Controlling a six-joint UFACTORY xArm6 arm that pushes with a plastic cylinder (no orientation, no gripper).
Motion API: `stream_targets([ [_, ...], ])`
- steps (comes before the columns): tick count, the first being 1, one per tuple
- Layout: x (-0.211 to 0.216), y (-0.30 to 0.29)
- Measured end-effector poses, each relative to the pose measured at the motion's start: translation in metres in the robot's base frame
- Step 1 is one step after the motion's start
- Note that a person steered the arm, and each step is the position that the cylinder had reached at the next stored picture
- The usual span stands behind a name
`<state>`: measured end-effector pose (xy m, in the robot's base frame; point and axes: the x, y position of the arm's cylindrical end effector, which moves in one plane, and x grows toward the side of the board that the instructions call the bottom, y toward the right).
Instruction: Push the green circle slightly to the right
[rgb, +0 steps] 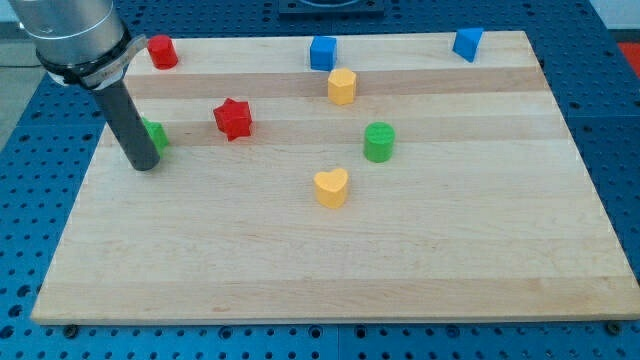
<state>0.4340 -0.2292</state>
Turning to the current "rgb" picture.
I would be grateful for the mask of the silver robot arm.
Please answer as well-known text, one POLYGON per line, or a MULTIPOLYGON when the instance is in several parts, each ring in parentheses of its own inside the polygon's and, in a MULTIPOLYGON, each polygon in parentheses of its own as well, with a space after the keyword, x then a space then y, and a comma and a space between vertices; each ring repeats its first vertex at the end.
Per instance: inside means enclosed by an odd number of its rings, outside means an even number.
POLYGON ((102 90, 122 80, 144 48, 132 36, 113 0, 10 0, 54 81, 102 90))

